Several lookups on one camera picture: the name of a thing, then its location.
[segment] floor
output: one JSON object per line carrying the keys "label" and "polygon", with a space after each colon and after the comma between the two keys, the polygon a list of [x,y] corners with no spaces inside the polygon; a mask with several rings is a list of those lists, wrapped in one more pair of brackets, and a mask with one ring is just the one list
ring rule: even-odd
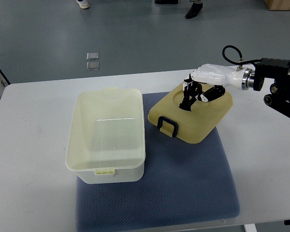
{"label": "floor", "polygon": [[[0,0],[0,68],[11,83],[194,69],[228,65],[226,45],[245,60],[290,59],[290,11],[269,11],[263,0]],[[99,70],[86,70],[86,54],[99,52]],[[238,60],[237,53],[227,55]],[[258,232],[290,232],[283,221],[256,225]],[[242,232],[242,226],[203,232]]]}

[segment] black handle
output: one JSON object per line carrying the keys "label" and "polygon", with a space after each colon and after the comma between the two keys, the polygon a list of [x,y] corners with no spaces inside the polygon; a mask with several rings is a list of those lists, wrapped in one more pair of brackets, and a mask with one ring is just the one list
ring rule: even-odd
{"label": "black handle", "polygon": [[160,116],[158,118],[158,128],[160,129],[163,125],[163,121],[169,123],[170,125],[172,125],[174,127],[173,133],[172,133],[172,137],[176,137],[178,134],[178,123],[173,121],[172,119],[169,119],[168,117],[165,116]]}

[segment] patterned fabric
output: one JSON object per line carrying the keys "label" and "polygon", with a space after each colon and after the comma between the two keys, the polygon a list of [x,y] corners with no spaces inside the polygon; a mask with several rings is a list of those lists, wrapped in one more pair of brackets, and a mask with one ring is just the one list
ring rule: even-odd
{"label": "patterned fabric", "polygon": [[147,120],[166,93],[144,94],[146,160],[136,182],[89,185],[77,179],[79,232],[127,231],[233,218],[239,202],[215,128],[188,144],[159,132]]}

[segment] black shoe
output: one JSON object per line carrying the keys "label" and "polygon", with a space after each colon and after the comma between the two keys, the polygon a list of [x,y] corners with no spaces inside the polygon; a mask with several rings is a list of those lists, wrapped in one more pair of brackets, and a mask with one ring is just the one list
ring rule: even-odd
{"label": "black shoe", "polygon": [[154,0],[154,3],[156,4],[178,4],[178,0]]}
{"label": "black shoe", "polygon": [[196,17],[198,12],[200,12],[201,9],[203,8],[203,3],[196,4],[194,3],[194,1],[191,1],[191,2],[193,2],[193,5],[191,6],[191,9],[185,15],[185,18],[187,19]]}

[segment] person's foot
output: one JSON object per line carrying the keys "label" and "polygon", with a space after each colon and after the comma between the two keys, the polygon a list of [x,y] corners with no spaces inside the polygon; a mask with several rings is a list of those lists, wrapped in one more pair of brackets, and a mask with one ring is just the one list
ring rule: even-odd
{"label": "person's foot", "polygon": [[194,18],[197,16],[197,14],[201,11],[201,9],[203,8],[203,3],[200,4],[196,4],[194,1],[190,1],[193,2],[193,5],[191,6],[191,9],[187,12],[187,14],[185,15],[185,18],[190,19],[190,18]]}
{"label": "person's foot", "polygon": [[178,0],[154,0],[154,3],[156,4],[178,4]]}
{"label": "person's foot", "polygon": [[79,4],[79,7],[82,9],[87,9],[89,8],[89,4],[87,2],[87,0],[82,0],[82,1],[77,1],[76,2]]}

